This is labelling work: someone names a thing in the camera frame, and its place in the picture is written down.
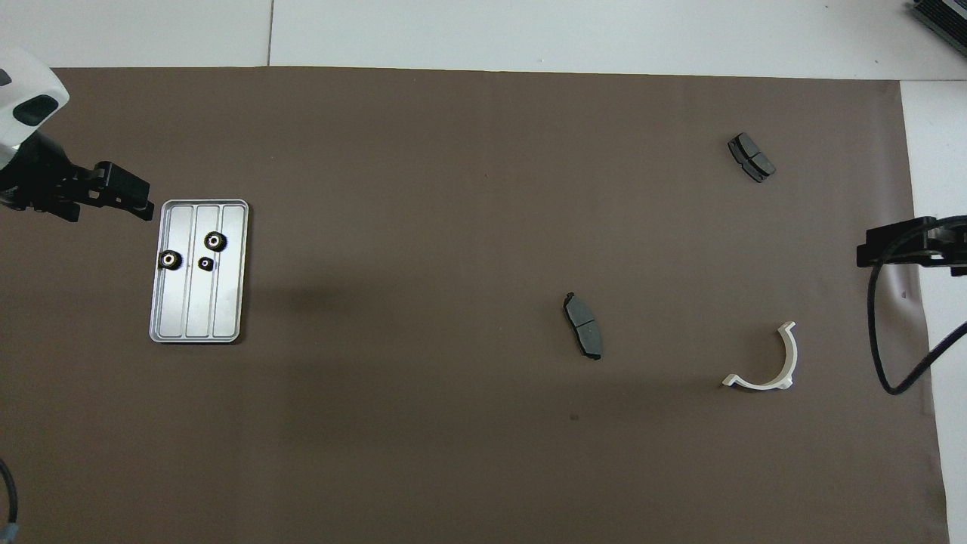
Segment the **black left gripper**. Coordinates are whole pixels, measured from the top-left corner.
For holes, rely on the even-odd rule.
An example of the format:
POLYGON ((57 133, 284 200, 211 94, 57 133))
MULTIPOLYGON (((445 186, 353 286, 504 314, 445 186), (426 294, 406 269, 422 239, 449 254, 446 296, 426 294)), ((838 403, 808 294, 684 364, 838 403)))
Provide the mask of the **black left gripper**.
POLYGON ((80 206, 120 209, 154 219, 151 185, 114 162, 93 171, 73 164, 61 145, 44 134, 25 139, 1 172, 1 200, 14 211, 31 208, 64 221, 79 221, 80 206))

